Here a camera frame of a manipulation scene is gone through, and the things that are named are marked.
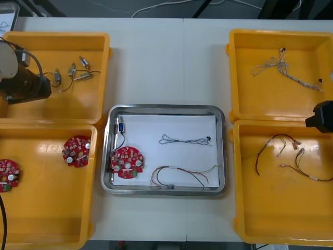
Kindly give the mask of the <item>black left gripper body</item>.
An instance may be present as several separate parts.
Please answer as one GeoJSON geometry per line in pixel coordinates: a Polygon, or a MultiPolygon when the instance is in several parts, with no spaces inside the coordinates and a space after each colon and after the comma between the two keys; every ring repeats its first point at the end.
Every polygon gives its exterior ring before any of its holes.
{"type": "Polygon", "coordinates": [[[47,99],[50,97],[52,90],[51,90],[51,81],[49,78],[45,76],[40,76],[42,80],[42,86],[38,92],[39,99],[47,99]]]}

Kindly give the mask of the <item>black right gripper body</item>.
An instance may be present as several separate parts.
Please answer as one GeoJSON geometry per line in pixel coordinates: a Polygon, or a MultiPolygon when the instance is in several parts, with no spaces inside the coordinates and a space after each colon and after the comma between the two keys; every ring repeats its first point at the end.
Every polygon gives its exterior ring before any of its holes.
{"type": "Polygon", "coordinates": [[[333,103],[324,101],[317,104],[314,109],[314,115],[306,118],[305,125],[308,128],[316,128],[321,133],[333,132],[333,103]]]}

